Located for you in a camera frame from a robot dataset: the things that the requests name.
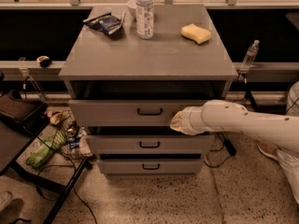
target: black handle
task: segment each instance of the black handle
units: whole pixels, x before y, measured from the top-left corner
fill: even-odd
[[[160,146],[160,142],[156,142],[156,143],[153,143],[153,145],[149,144],[143,144],[141,141],[139,142],[139,146],[142,147],[142,148],[157,148]]]
[[[163,109],[162,108],[160,108],[160,111],[158,113],[143,113],[141,111],[141,108],[137,109],[137,114],[139,116],[160,116],[160,115],[162,115],[162,113],[163,113]]]
[[[147,164],[142,164],[142,168],[144,170],[158,170],[160,168],[160,163],[156,164],[156,167],[146,167]]]

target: black bag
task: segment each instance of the black bag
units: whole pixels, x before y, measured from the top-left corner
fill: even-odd
[[[39,100],[23,100],[18,91],[0,97],[0,120],[21,133],[36,134],[36,125],[40,125],[46,109],[47,105]]]

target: power adapter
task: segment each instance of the power adapter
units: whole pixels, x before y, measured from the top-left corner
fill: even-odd
[[[234,156],[236,153],[235,147],[233,146],[232,142],[229,139],[224,139],[223,144],[226,147],[226,150],[229,152],[231,156]]]

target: black table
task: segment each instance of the black table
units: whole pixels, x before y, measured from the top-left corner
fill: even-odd
[[[84,168],[90,168],[88,158],[86,157],[82,160],[67,185],[53,182],[51,180],[48,180],[47,178],[31,174],[24,170],[17,163],[17,159],[23,153],[23,151],[36,139],[36,137],[47,127],[47,125],[48,122],[43,117],[37,119],[35,121],[35,135],[28,136],[12,130],[0,120],[0,175],[3,175],[8,168],[12,168],[26,181],[32,182],[43,189],[47,189],[59,194],[59,198],[57,199],[55,205],[52,207],[50,213],[44,221],[45,224],[51,223],[55,219],[57,213],[64,204],[66,197],[76,184]]]

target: clear bottle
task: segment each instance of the clear bottle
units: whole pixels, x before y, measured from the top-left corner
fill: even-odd
[[[153,0],[136,0],[137,33],[140,38],[153,36]]]
[[[254,62],[254,59],[259,51],[260,48],[260,41],[255,40],[249,47],[249,49],[246,52],[246,55],[243,60],[243,65],[245,68],[250,68]]]

